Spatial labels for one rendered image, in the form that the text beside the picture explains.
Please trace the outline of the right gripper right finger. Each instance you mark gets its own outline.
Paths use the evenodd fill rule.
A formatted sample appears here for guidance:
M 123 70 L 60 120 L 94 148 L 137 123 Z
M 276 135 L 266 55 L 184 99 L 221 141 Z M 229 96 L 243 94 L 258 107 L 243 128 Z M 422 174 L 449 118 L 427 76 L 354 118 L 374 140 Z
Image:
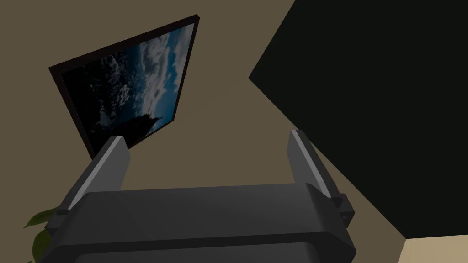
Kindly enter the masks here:
M 340 199 L 340 192 L 306 134 L 291 130 L 287 156 L 296 183 L 308 183 L 330 199 Z

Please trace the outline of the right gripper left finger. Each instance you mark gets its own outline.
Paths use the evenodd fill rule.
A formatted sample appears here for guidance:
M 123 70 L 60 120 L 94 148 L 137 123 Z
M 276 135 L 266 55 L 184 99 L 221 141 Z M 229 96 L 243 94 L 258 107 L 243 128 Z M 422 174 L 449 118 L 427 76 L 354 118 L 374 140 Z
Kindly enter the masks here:
M 124 137 L 111 136 L 66 194 L 60 214 L 67 214 L 86 193 L 120 190 L 129 161 Z

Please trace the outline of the black framed cloud picture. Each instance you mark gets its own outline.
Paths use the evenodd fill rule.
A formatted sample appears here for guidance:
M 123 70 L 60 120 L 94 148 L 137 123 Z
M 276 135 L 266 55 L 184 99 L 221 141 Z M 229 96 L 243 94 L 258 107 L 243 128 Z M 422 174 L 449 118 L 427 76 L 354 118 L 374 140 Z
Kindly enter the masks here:
M 174 121 L 199 21 L 192 15 L 48 69 L 92 158 L 111 136 L 131 148 Z

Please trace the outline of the green leafy plant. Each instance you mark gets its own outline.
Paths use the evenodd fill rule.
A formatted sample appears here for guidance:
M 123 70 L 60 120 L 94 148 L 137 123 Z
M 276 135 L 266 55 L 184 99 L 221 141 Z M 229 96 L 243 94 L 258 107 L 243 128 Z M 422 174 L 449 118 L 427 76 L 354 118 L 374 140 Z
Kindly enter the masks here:
M 39 213 L 34 214 L 27 224 L 23 227 L 23 229 L 31 227 L 31 226 L 36 226 L 40 224 L 45 224 L 50 221 L 52 216 L 55 214 L 56 210 L 58 207 L 41 211 Z M 32 248 L 31 248 L 31 253 L 33 260 L 29 261 L 27 263 L 39 263 L 41 257 L 43 256 L 43 253 L 45 252 L 47 246 L 50 244 L 52 240 L 52 236 L 48 231 L 44 228 L 41 230 L 34 238 L 32 242 Z

